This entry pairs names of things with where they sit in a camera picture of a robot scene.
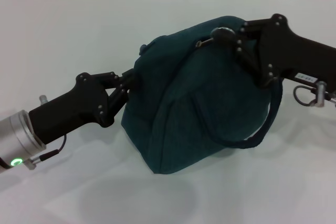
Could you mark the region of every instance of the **white surface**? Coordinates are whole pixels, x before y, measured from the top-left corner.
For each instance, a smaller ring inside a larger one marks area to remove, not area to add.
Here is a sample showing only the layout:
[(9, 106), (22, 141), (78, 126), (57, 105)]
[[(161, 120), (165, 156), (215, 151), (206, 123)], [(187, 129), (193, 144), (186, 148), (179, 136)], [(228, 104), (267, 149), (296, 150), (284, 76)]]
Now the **white surface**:
[[(223, 15), (288, 17), (300, 35), (336, 47), (336, 0), (0, 0), (0, 112), (39, 106), (77, 74), (122, 73), (139, 47)], [(279, 114), (253, 150), (222, 151), (153, 175), (120, 126), (86, 125), (35, 171), (0, 175), (0, 223), (334, 224), (336, 109), (305, 108), (284, 82)], [(61, 140), (51, 143), (53, 150)]]

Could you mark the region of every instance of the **silver cylinder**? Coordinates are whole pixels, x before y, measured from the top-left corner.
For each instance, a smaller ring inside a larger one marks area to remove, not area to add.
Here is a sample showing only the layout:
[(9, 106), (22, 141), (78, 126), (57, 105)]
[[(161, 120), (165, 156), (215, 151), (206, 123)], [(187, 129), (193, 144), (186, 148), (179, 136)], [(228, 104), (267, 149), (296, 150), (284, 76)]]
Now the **silver cylinder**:
[[(0, 158), (10, 167), (46, 149), (34, 134), (29, 115), (22, 110), (0, 121)], [(0, 166), (0, 173), (6, 169)]]
[(315, 107), (324, 107), (325, 100), (325, 90), (327, 88), (327, 84), (324, 81), (319, 81), (316, 83), (317, 91), (316, 91), (316, 104)]

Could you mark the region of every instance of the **cable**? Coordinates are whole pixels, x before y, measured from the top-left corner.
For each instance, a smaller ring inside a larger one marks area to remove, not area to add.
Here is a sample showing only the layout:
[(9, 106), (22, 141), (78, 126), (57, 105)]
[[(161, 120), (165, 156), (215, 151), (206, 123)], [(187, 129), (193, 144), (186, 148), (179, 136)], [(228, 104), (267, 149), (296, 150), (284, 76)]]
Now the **cable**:
[(67, 141), (67, 136), (66, 136), (66, 135), (64, 135), (63, 143), (62, 143), (61, 147), (58, 149), (58, 152), (61, 152), (61, 150), (63, 150), (63, 148), (64, 148), (64, 146), (65, 146), (65, 143), (66, 143), (66, 141)]
[(294, 90), (293, 90), (294, 98), (295, 98), (295, 100), (296, 100), (299, 104), (301, 104), (302, 106), (306, 106), (306, 107), (314, 106), (315, 103), (316, 103), (316, 99), (311, 100), (309, 103), (304, 103), (304, 102), (302, 102), (302, 101), (298, 98), (298, 96), (297, 96), (297, 94), (296, 94), (296, 91), (297, 91), (298, 89), (300, 89), (300, 88), (301, 88), (301, 89), (307, 89), (307, 90), (309, 90), (309, 91), (313, 91), (315, 88), (310, 88), (310, 87), (307, 87), (307, 86), (299, 85), (299, 86), (296, 86), (296, 87), (294, 88)]
[(40, 161), (43, 162), (43, 161), (45, 161), (45, 160), (47, 160), (47, 159), (49, 159), (49, 158), (57, 155), (58, 153), (60, 153), (60, 151), (63, 150), (66, 141), (67, 141), (67, 136), (64, 135), (64, 139), (63, 139), (63, 143), (62, 143), (61, 147), (59, 149), (53, 150), (51, 152), (47, 152), (46, 154), (40, 155), (39, 156)]

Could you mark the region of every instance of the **dark green handbag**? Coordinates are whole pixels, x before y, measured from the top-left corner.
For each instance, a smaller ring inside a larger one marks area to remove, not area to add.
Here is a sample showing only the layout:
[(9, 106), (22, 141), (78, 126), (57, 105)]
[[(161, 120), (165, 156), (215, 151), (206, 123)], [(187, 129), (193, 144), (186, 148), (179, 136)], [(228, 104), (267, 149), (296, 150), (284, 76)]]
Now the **dark green handbag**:
[(141, 87), (129, 94), (122, 126), (154, 173), (177, 172), (224, 148), (255, 147), (265, 137), (281, 81), (260, 89), (229, 47), (195, 47), (214, 28), (237, 31), (243, 22), (221, 17), (141, 47), (134, 65)]

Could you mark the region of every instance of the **white label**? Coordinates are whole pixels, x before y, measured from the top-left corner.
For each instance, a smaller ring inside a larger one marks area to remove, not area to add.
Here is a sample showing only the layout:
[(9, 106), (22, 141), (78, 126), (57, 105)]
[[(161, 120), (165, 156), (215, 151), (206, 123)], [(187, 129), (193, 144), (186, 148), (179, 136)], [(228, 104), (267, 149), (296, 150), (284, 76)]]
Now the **white label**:
[(308, 76), (304, 73), (297, 73), (295, 78), (298, 78), (298, 79), (303, 80), (303, 81), (308, 81), (308, 82), (311, 82), (311, 83), (315, 83), (317, 81), (317, 78), (312, 77), (312, 76)]

